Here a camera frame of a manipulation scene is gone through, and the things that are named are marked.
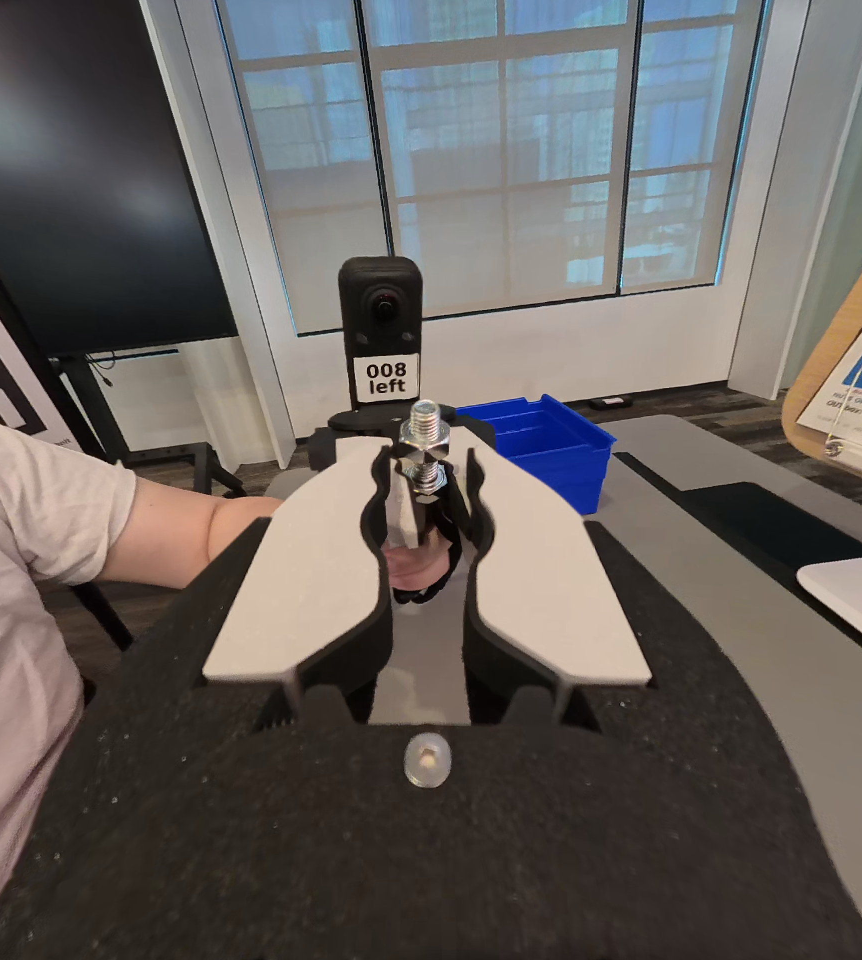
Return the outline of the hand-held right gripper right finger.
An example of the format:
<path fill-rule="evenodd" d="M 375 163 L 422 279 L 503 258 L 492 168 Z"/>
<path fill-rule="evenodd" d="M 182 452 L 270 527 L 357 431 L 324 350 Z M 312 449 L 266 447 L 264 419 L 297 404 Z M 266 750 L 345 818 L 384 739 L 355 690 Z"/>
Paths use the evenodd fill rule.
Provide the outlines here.
<path fill-rule="evenodd" d="M 644 690 L 652 669 L 581 514 L 490 447 L 467 450 L 464 499 L 469 697 L 538 688 L 562 718 L 578 690 Z"/>

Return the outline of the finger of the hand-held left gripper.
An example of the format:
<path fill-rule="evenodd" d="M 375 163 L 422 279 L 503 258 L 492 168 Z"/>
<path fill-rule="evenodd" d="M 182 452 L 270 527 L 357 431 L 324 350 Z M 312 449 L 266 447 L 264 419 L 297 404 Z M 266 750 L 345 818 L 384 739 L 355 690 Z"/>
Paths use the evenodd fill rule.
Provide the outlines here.
<path fill-rule="evenodd" d="M 390 438 L 351 436 L 337 438 L 337 460 L 367 451 L 377 454 L 382 449 L 392 450 Z M 389 494 L 386 500 L 389 548 L 417 549 L 421 545 L 422 513 L 415 510 L 410 480 L 401 472 L 399 459 L 389 454 Z"/>
<path fill-rule="evenodd" d="M 450 432 L 449 446 L 439 461 L 447 485 L 439 496 L 461 536 L 469 543 L 482 543 L 493 532 L 485 509 L 486 468 L 492 451 L 465 427 Z"/>

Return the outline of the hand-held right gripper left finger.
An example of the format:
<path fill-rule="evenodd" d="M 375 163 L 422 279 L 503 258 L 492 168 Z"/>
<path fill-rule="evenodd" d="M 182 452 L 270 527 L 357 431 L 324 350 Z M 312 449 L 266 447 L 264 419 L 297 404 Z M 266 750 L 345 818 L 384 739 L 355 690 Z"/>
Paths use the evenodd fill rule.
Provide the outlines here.
<path fill-rule="evenodd" d="M 202 676 L 218 687 L 277 685 L 297 711 L 312 688 L 334 687 L 367 721 L 393 646 L 382 550 L 390 446 L 340 447 L 269 520 Z"/>

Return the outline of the silver hex bolt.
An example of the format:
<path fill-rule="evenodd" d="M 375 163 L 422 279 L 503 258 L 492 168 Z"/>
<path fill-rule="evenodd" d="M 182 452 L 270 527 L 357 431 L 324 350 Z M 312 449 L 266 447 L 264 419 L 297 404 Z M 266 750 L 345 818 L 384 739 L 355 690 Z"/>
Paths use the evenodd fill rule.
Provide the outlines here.
<path fill-rule="evenodd" d="M 409 424 L 412 432 L 417 436 L 431 437 L 436 436 L 440 426 L 446 425 L 437 402 L 428 399 L 413 403 L 410 416 L 402 427 L 404 424 Z M 427 464 L 403 460 L 402 472 L 410 479 L 417 496 L 434 497 L 447 485 L 446 471 L 442 465 L 444 460 Z"/>

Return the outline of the blue plastic bin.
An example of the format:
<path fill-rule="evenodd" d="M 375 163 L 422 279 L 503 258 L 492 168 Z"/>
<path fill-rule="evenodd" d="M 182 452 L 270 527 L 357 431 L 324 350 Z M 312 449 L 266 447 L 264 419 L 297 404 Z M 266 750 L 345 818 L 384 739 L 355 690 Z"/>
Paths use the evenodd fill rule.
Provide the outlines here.
<path fill-rule="evenodd" d="M 542 481 L 584 517 L 598 510 L 616 439 L 604 428 L 543 395 L 460 407 L 490 424 L 499 454 Z"/>

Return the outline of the person's left forearm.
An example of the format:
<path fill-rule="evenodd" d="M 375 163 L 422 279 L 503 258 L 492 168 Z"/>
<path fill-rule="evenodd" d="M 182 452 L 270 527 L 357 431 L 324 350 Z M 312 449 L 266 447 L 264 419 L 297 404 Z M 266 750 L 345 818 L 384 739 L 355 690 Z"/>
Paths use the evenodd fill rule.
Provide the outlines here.
<path fill-rule="evenodd" d="M 227 499 L 139 478 L 98 580 L 182 590 L 253 522 L 282 505 L 273 497 Z"/>

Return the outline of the person's left hand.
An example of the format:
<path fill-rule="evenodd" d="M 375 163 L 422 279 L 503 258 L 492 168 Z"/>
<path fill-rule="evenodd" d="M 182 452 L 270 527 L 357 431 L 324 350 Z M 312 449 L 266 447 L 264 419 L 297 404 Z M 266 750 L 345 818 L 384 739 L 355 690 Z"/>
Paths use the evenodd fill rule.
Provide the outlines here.
<path fill-rule="evenodd" d="M 428 538 L 416 548 L 383 549 L 389 571 L 389 584 L 397 591 L 422 592 L 439 581 L 450 568 L 449 542 Z"/>

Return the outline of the large glass window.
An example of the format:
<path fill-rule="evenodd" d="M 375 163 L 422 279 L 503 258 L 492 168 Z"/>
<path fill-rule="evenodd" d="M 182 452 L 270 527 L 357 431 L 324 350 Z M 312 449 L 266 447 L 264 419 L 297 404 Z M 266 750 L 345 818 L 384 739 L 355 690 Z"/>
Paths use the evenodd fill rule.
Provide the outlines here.
<path fill-rule="evenodd" d="M 345 260 L 428 319 L 720 276 L 766 2 L 216 2 L 291 323 Z"/>

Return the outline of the black metal screen stand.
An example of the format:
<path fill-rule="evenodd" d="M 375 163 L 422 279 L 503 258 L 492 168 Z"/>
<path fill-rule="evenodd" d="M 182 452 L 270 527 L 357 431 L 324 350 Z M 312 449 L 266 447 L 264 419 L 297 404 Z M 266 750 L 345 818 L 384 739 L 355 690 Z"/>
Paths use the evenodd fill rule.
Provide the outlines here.
<path fill-rule="evenodd" d="M 103 450 L 105 460 L 128 468 L 186 464 L 194 470 L 194 492 L 211 495 L 214 483 L 218 482 L 226 488 L 223 495 L 225 498 L 247 496 L 243 481 L 223 466 L 217 451 L 206 441 L 131 449 L 98 385 L 92 371 L 93 365 L 86 355 L 59 356 L 52 359 L 51 364 L 58 374 L 64 374 L 68 378 Z"/>

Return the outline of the person's light clothing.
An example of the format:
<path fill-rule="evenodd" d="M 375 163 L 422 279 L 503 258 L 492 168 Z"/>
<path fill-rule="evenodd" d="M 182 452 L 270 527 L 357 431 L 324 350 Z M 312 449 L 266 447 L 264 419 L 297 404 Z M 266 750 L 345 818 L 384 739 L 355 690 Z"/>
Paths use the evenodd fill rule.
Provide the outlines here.
<path fill-rule="evenodd" d="M 0 894 L 83 711 L 40 580 L 95 580 L 136 493 L 119 466 L 0 425 Z"/>

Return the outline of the large black wall screen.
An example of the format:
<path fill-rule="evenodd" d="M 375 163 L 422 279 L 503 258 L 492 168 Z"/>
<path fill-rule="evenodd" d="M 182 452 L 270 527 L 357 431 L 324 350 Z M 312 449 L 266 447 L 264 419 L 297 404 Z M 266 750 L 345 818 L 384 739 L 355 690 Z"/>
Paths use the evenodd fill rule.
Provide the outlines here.
<path fill-rule="evenodd" d="M 0 280 L 48 356 L 238 333 L 138 2 L 0 1 Z"/>

